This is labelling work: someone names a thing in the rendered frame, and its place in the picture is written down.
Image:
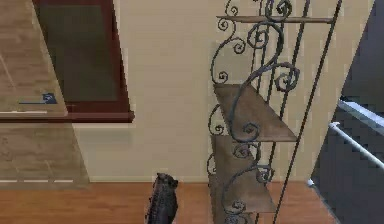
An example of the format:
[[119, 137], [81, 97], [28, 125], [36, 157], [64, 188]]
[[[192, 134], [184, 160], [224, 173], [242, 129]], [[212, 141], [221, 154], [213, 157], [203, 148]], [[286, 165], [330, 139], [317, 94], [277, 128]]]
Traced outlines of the black ribbed object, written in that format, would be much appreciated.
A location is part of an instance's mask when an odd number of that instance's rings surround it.
[[178, 181], [166, 173], [158, 173], [145, 215], [145, 224], [172, 224], [177, 213]]

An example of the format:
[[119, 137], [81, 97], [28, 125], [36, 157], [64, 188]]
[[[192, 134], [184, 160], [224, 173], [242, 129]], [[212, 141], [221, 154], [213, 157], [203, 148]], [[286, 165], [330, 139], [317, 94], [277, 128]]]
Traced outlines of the wrought iron scroll shelf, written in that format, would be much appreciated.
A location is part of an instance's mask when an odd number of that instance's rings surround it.
[[206, 162], [213, 224], [259, 224], [262, 213], [279, 214], [282, 203], [274, 202], [267, 188], [273, 180], [274, 151], [266, 164], [261, 162], [264, 142], [299, 144], [301, 134], [295, 134], [283, 121], [289, 93], [296, 88], [301, 75], [297, 58], [308, 24], [327, 24], [329, 31], [322, 50], [316, 76], [306, 104], [301, 129], [309, 116], [315, 91], [325, 64], [343, 0], [337, 0], [330, 17], [309, 15], [311, 0], [305, 0], [303, 13], [292, 14], [291, 0], [254, 0], [259, 13], [242, 16], [233, 0], [227, 0], [217, 27], [231, 34], [218, 46], [232, 44], [239, 55], [248, 48], [267, 51], [272, 32], [276, 33], [276, 49], [270, 56], [261, 56], [259, 66], [253, 65], [246, 80], [228, 82], [229, 74], [215, 70], [212, 60], [210, 75], [217, 104], [211, 113], [220, 112], [221, 124], [208, 125], [212, 153]]

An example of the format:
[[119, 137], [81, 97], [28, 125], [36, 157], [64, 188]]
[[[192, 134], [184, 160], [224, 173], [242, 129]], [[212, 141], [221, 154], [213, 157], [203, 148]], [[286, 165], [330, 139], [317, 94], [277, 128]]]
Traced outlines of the dark red framed window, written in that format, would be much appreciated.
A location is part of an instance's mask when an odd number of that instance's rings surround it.
[[32, 0], [67, 114], [52, 122], [130, 123], [113, 0]]

